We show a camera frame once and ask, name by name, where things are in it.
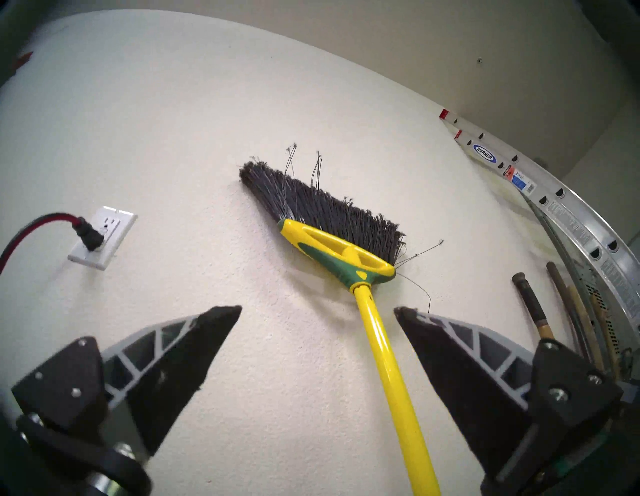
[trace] broom handle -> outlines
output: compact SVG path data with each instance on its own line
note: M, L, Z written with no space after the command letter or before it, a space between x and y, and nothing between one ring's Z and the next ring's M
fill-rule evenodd
M371 289L369 286L361 285L353 291L353 294L360 309L369 345L371 345L380 380L385 389L389 410L396 425L396 433L413 494L416 496L439 495L438 479L431 465L420 424L415 416L394 352L391 350L382 319L373 301Z

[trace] black plug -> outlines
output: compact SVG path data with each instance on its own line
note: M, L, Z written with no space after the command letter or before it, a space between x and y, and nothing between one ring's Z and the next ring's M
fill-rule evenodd
M104 236L97 232L93 226L84 219L84 217L78 217L78 220L80 222L78 224L73 224L72 226L76 230L78 236L80 236L80 239L82 239L86 249L92 252L102 244Z

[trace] power cord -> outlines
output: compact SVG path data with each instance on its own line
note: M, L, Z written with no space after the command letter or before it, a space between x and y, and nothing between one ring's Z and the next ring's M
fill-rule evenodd
M22 229L20 229L18 231L18 234L16 234L13 239L9 241L9 244L6 245L6 248L2 252L2 255L0 255L0 274L2 274L4 266L9 260L9 257L24 238L35 231L38 227L55 221L71 222L71 227L74 228L76 234L80 237L80 239L82 239L82 242L86 246L86 249L90 252L98 248L104 241L104 236L97 232L93 228L93 226L89 224L83 217L76 217L71 214L60 212L43 215L42 217L38 217L36 220L33 220Z

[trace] white outlet cover plate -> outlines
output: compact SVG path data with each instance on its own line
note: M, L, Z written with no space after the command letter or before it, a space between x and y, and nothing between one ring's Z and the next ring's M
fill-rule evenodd
M82 240L78 239L67 259L88 267L105 270L137 218L138 215L131 212L101 207L93 215L90 223L95 230L104 236L102 246L94 252L90 252Z

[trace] dark gray bristles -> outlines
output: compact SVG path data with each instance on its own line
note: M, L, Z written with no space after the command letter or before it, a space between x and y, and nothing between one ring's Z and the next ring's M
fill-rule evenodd
M356 244L391 265L396 263L404 234L382 214L373 216L351 200L337 200L264 162L244 164L240 179L276 222L297 220Z

